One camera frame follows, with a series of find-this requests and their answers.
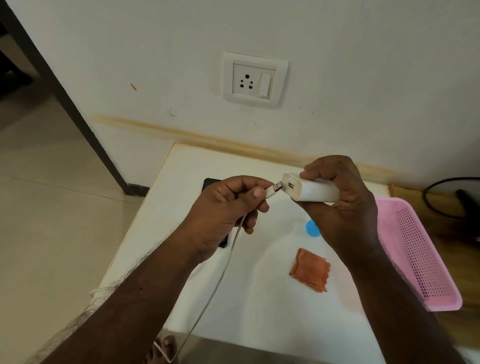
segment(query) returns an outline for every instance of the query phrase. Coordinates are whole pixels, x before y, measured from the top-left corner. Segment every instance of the fingernail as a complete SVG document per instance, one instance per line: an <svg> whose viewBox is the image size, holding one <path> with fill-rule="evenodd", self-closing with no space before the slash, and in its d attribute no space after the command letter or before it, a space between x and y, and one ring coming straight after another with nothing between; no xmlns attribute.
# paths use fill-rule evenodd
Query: fingernail
<svg viewBox="0 0 480 364"><path fill-rule="evenodd" d="M253 195L255 197L260 197L262 195L262 188L261 187L256 187L253 191Z"/></svg>

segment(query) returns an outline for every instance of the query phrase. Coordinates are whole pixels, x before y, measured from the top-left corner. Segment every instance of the folded cloth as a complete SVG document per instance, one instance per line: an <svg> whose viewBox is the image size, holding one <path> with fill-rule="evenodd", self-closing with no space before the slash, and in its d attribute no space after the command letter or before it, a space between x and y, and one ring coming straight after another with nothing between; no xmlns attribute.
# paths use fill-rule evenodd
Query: folded cloth
<svg viewBox="0 0 480 364"><path fill-rule="evenodd" d="M330 272L330 263L325 258L300 248L290 275L314 291L327 292L325 285L327 284L328 272Z"/></svg>

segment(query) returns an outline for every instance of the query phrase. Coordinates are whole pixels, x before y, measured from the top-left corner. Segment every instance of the pink basket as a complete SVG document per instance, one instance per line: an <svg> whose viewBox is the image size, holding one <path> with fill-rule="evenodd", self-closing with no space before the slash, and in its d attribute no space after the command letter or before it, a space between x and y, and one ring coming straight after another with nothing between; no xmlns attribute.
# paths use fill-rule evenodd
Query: pink basket
<svg viewBox="0 0 480 364"><path fill-rule="evenodd" d="M378 236L390 260L431 311L454 311L462 297L417 214L400 198L376 198Z"/></svg>

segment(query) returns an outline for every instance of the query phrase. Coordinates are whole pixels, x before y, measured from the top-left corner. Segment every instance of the forearm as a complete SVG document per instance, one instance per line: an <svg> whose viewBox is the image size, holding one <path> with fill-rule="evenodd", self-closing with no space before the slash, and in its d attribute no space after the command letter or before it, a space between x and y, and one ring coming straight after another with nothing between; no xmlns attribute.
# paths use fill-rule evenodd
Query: forearm
<svg viewBox="0 0 480 364"><path fill-rule="evenodd" d="M43 363L141 363L198 258L175 231Z"/></svg>
<svg viewBox="0 0 480 364"><path fill-rule="evenodd" d="M387 363L464 363L383 252L349 270Z"/></svg>

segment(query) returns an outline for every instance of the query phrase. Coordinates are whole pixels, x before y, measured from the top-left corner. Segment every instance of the dark wall edge trim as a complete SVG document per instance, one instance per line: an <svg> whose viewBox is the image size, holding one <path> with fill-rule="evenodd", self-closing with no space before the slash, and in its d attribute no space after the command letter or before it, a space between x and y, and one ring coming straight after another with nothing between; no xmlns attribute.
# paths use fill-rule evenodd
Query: dark wall edge trim
<svg viewBox="0 0 480 364"><path fill-rule="evenodd" d="M13 13L12 9L10 9L10 6L8 6L6 0L0 0L0 22L2 22L22 52L27 56L30 63L35 67L42 78L45 79L51 91L53 92L53 95L55 95L59 103L67 112L68 116L70 116L72 121L77 126L78 130L80 130L105 167L107 167L113 178L115 178L123 192L131 196L136 195L131 186L137 185L128 185L127 182L125 182L117 167L115 167L115 164L113 164L113 161L110 159L107 152L102 147L95 134L92 132L87 122L81 115L80 111L77 109L72 99L68 96L60 81L56 78L50 66L38 51L35 44L23 28L22 24Z"/></svg>
<svg viewBox="0 0 480 364"><path fill-rule="evenodd" d="M150 187L141 186L139 184L130 184L129 183L128 186L132 190L133 195L138 196L138 197L146 197L148 191L150 190Z"/></svg>

